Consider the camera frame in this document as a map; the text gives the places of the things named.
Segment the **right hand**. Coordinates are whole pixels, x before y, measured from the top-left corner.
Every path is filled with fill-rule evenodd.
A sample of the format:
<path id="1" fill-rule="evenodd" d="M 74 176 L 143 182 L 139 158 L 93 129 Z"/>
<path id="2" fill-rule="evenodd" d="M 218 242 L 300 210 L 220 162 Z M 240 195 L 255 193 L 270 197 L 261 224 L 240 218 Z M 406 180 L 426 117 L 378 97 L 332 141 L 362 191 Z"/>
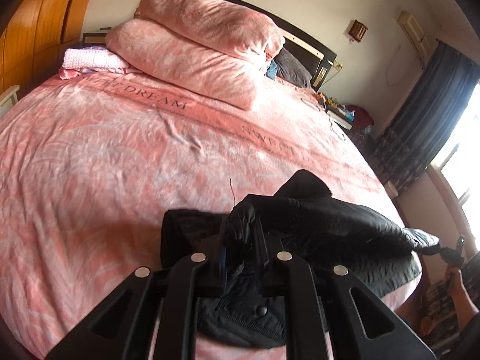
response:
<path id="1" fill-rule="evenodd" d="M 463 330 L 468 323 L 479 313 L 464 286 L 461 270 L 448 266 L 445 272 L 448 282 L 448 295 L 453 300 L 459 329 Z"/>

